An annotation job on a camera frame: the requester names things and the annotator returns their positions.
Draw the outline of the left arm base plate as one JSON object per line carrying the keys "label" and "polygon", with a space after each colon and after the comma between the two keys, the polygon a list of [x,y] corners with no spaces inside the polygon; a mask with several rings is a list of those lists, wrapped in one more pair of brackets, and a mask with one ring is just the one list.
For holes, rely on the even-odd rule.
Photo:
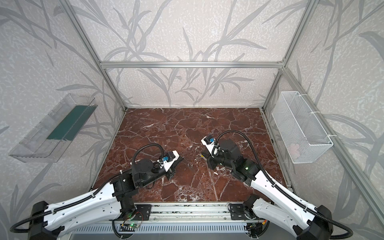
{"label": "left arm base plate", "polygon": [[136,210],[129,215],[129,221],[148,221],[150,219],[152,210],[151,204],[138,204],[136,205]]}

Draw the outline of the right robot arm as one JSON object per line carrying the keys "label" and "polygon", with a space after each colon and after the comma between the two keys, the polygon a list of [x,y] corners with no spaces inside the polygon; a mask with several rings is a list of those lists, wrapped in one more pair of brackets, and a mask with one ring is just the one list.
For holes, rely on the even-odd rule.
{"label": "right robot arm", "polygon": [[208,167],[230,169],[231,175],[251,188],[259,191],[272,202],[268,203],[257,195],[251,195],[243,202],[245,215],[250,220],[265,219],[292,234],[298,240],[328,240],[333,225],[310,213],[316,207],[264,174],[259,164],[246,159],[232,140],[222,140],[215,150],[214,138],[202,138],[206,147],[202,151]]}

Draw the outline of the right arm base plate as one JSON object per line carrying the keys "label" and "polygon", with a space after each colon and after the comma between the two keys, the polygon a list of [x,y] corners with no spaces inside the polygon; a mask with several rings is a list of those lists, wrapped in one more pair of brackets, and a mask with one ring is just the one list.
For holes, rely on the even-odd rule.
{"label": "right arm base plate", "polygon": [[248,220],[244,211],[243,204],[228,204],[228,210],[231,215],[231,220]]}

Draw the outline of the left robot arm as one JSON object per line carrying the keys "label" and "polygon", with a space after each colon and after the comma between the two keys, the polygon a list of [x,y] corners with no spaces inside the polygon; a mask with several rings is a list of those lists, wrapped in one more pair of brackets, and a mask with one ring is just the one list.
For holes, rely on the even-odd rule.
{"label": "left robot arm", "polygon": [[176,151],[157,162],[140,160],[112,177],[98,189],[57,204],[34,204],[28,228],[29,240],[55,240],[99,221],[128,220],[137,214],[133,197],[140,188],[166,177],[170,180],[183,161]]}

